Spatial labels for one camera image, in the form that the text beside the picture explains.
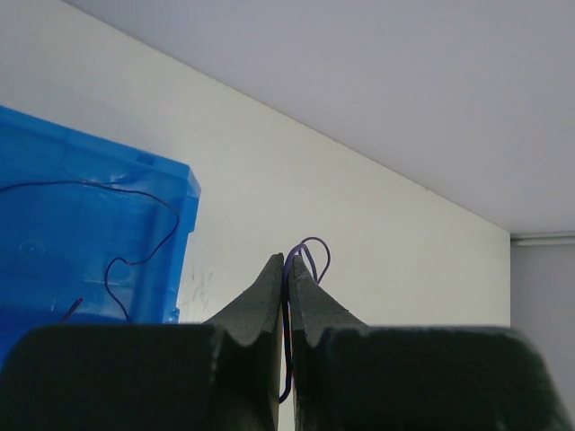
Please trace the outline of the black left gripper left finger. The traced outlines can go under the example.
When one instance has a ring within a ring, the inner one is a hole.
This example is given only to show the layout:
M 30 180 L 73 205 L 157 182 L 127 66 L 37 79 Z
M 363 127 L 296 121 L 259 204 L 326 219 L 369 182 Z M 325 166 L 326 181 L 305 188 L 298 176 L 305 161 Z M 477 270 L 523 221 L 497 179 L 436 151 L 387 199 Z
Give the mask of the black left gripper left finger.
M 280 289 L 271 256 L 201 324 L 58 324 L 28 332 L 1 371 L 4 430 L 274 430 Z

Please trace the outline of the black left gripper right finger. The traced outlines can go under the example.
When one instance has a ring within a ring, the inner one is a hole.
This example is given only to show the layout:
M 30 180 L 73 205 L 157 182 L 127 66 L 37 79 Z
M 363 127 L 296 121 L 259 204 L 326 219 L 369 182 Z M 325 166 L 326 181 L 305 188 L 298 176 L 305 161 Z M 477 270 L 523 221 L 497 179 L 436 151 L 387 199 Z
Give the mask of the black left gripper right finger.
M 571 430 L 546 363 L 487 326 L 370 326 L 295 258 L 288 276 L 299 430 Z

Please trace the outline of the blue plastic bin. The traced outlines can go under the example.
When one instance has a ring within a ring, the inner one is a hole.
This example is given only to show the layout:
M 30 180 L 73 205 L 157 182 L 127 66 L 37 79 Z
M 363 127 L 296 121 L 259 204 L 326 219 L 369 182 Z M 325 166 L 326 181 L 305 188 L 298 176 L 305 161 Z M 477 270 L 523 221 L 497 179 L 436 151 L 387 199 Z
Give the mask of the blue plastic bin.
M 175 323 L 190 166 L 1 110 L 1 351 L 69 323 Z

